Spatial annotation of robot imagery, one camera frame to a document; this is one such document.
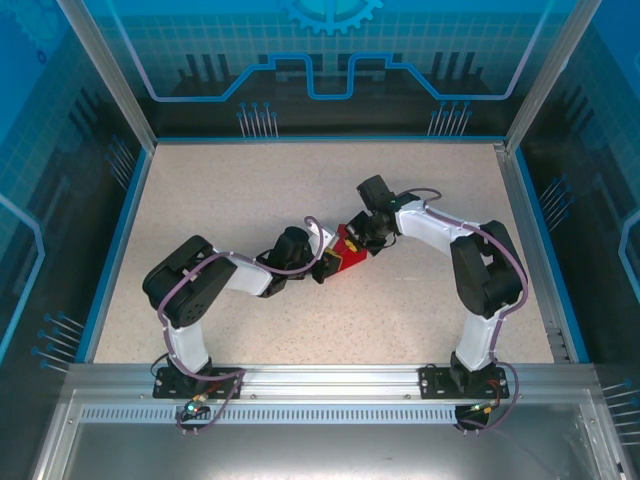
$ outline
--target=speckled table surface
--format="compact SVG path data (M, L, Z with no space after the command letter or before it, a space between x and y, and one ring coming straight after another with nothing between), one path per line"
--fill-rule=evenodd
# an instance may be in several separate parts
M255 255L285 227L302 226L305 215L335 228L363 209L356 186L375 174L395 192L440 189L437 208L459 218L503 222L523 258L491 145L161 144L95 362L149 363L164 353L141 285L187 238L200 234L219 250ZM223 291L203 329L215 363L417 364L448 362L464 318L451 261L401 237L322 286L289 282L269 299ZM502 329L498 354L512 362L553 361L535 292Z

